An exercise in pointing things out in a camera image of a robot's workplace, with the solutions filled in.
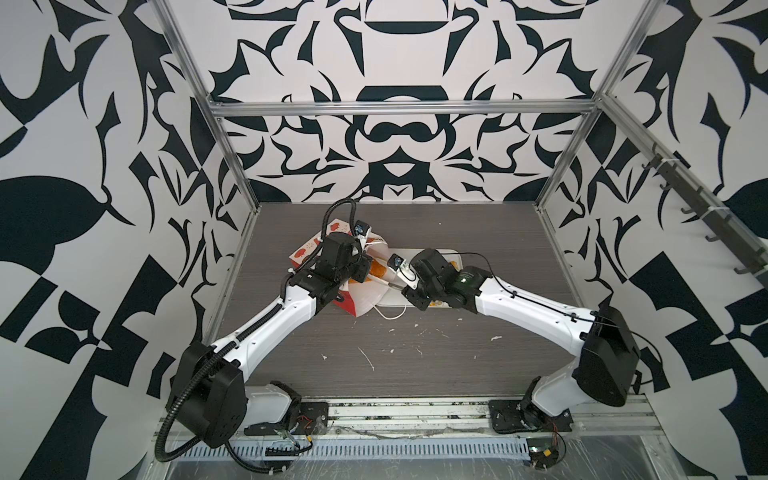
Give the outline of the red white paper bag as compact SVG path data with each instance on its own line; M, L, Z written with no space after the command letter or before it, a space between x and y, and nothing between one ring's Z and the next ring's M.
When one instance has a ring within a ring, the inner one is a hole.
M296 270L296 276L305 279L305 273L307 272L305 260L317 249L328 234L343 232L352 235L353 227L354 224L351 225L344 220L334 218L326 224L325 235L316 234L294 250L289 255L289 261ZM372 260L379 259L382 263L386 263L387 258L391 254L391 249L383 237L371 231L366 242L362 242L360 238L357 239L361 241L364 251L372 257ZM341 286L338 296L332 302L347 313L360 317L379 305L381 300L390 291L390 285L394 280L389 283L372 281L368 275L363 283L348 280Z

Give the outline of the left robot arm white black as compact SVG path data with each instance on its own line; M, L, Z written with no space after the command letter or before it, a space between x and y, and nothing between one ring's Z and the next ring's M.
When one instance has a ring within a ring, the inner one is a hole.
M370 227L359 222L349 233L323 235L307 259L284 277L278 297L267 307L212 344L194 342L186 348L157 432L157 460L176 459L200 442L217 448L253 422L258 411L269 422L284 418L295 393L269 384L262 401L254 403L245 382L290 333L339 299L347 281L365 280L372 264L365 251L370 234Z

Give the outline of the long striped fake bread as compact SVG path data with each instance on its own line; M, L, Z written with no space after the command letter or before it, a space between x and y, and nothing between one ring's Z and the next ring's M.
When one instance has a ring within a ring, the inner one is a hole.
M395 279L395 274L389 269L386 263L382 263L379 259L373 259L368 277L372 281L389 283Z

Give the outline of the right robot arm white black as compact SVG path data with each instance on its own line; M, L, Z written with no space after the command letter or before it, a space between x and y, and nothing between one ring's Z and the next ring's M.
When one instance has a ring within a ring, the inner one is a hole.
M425 249L412 259L392 255L389 268L405 284L415 307L442 302L454 309L497 318L534 333L572 356L566 366L529 385L516 409L533 429L572 407L595 401L622 407L633 385L640 349L623 315L566 305L503 281L491 266L456 269L440 252Z

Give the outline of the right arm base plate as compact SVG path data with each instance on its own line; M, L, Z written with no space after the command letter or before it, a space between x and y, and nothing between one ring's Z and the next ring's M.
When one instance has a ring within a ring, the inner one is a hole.
M569 410L551 417L533 405L523 407L522 404L522 400L490 400L488 410L492 430L497 434L572 431Z

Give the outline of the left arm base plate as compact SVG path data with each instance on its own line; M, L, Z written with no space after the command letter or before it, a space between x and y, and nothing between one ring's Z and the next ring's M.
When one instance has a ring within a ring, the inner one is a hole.
M269 436L280 433L313 435L322 433L329 416L329 403L323 401L301 402L290 406L283 418L277 422L261 422L248 425L246 436Z

